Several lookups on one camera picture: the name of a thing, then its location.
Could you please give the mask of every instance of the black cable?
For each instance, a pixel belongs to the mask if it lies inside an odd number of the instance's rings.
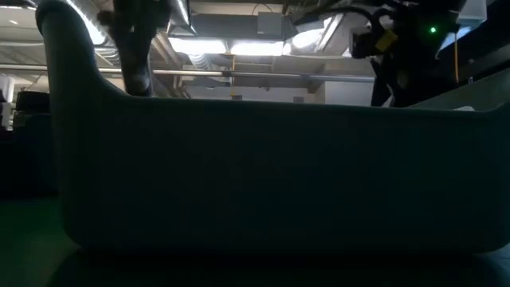
[[[320,7],[320,9],[327,9],[327,8],[329,8],[329,7],[333,6],[333,5],[335,5],[335,4],[336,4],[336,3],[338,3],[338,2],[340,2],[340,0],[330,0],[330,1],[326,2],[324,5],[322,5],[322,6]]]
[[[375,20],[380,20],[384,16],[388,16],[388,17],[392,18],[393,17],[393,13],[391,11],[387,10],[387,9],[382,8],[382,9],[379,9],[379,10],[375,11],[372,14],[372,17],[375,18]]]
[[[264,6],[266,6],[266,7],[269,9],[269,11],[271,11],[272,13],[274,13],[274,12],[273,12],[273,9],[271,9],[271,7],[269,7],[267,4],[264,4],[264,3],[258,3],[258,4],[256,4],[256,5],[255,5],[255,7],[253,8],[253,10],[252,10],[252,15],[253,15],[253,13],[255,13],[255,9],[256,9],[259,5],[264,5]]]
[[[407,8],[407,6],[403,5],[402,3],[396,2],[395,0],[387,0],[386,5],[388,5],[391,8]]]

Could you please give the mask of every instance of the black equipment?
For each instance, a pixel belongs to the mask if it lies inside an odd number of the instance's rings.
[[[326,13],[357,13],[367,18],[367,33],[353,33],[353,58],[371,57],[376,79],[372,106],[382,106],[390,96],[394,107],[406,107],[456,88],[453,78],[437,77],[434,68],[437,53],[449,33],[458,31],[458,14],[465,0],[397,2],[361,1],[368,6],[382,6],[370,14],[354,6],[333,7],[330,1],[306,14],[297,23],[316,21]],[[379,21],[388,16],[393,23],[383,27]]]

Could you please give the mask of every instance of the duct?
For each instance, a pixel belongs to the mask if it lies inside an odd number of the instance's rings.
[[[193,15],[192,22],[199,37],[215,39],[283,41],[297,34],[288,16],[282,17],[277,33],[259,33],[259,18],[251,15],[197,14]],[[170,32],[170,37],[186,36],[190,34],[178,27]]]
[[[193,66],[197,69],[211,70],[213,67],[213,64],[210,62],[209,56],[207,56],[207,54],[188,55],[188,57],[190,58]]]
[[[94,45],[105,45],[108,42],[108,36],[100,28],[96,20],[96,14],[99,12],[90,1],[65,0],[83,19],[85,26],[90,34]]]
[[[369,12],[373,12],[374,7],[359,6]],[[342,55],[349,47],[351,38],[351,30],[354,28],[364,27],[367,24],[367,19],[364,16],[347,13],[339,19],[339,24],[335,27],[335,32],[325,39],[326,43],[321,46],[322,52]]]
[[[193,26],[191,25],[190,20],[190,7],[189,2],[187,0],[167,0],[172,8],[172,13],[170,15],[170,23],[173,26],[179,26],[185,29],[186,31],[195,34]]]

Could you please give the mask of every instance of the ceiling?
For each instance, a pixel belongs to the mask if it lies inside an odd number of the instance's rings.
[[[305,6],[315,5],[316,1],[310,0],[264,0],[266,5],[258,4],[259,1],[251,0],[200,0],[191,1],[190,8],[193,15],[197,14],[231,14],[231,15],[257,15],[258,12],[275,11],[286,13],[302,9]],[[86,12],[94,14],[99,10],[110,10],[111,0],[79,0],[80,8],[86,8]],[[0,63],[4,64],[25,64],[44,65],[45,52],[42,45],[42,37],[37,30],[33,10],[0,9]],[[347,48],[345,35],[333,38],[334,41],[345,45],[345,48],[328,48],[340,55]],[[153,69],[177,69],[183,64],[190,65],[187,55],[176,53],[169,43],[162,43],[163,48],[153,45],[151,49],[151,67]],[[218,55],[211,55],[211,61],[221,67],[231,67],[232,60],[221,58]],[[112,67],[118,63],[108,61],[101,55],[96,55],[97,64],[100,67]],[[323,59],[314,57],[257,57],[238,56],[236,57],[235,69],[239,71],[272,72],[272,73],[329,73],[329,74],[351,74],[351,75],[372,75],[371,67],[366,61],[353,61],[352,59]],[[21,73],[15,75],[19,81],[18,86],[28,86],[40,75]],[[156,77],[159,86],[172,90],[174,78],[172,76]],[[238,78],[235,81],[238,86],[246,87],[288,87],[288,88],[309,88],[311,92],[316,88],[316,83],[311,81],[295,81],[285,79],[258,79]],[[33,88],[47,90],[47,80],[39,77],[37,85]]]

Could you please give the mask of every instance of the wall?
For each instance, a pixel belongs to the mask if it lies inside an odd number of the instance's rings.
[[[326,82],[317,92],[324,89],[326,104],[370,106],[372,83]]]
[[[16,85],[16,80],[14,79],[14,77],[0,75],[0,91],[2,91],[2,94],[0,94],[0,96],[7,103],[10,103],[13,101],[15,85]]]
[[[325,104],[326,103],[326,85],[323,83],[317,89],[315,94],[309,94],[306,99],[309,104]]]
[[[212,90],[206,87],[187,87],[186,90],[194,99],[230,100],[230,87],[216,87]],[[258,87],[236,87],[236,95],[242,95],[243,100],[263,100],[270,102],[293,102],[294,96],[308,96],[306,88],[271,88],[266,91]]]

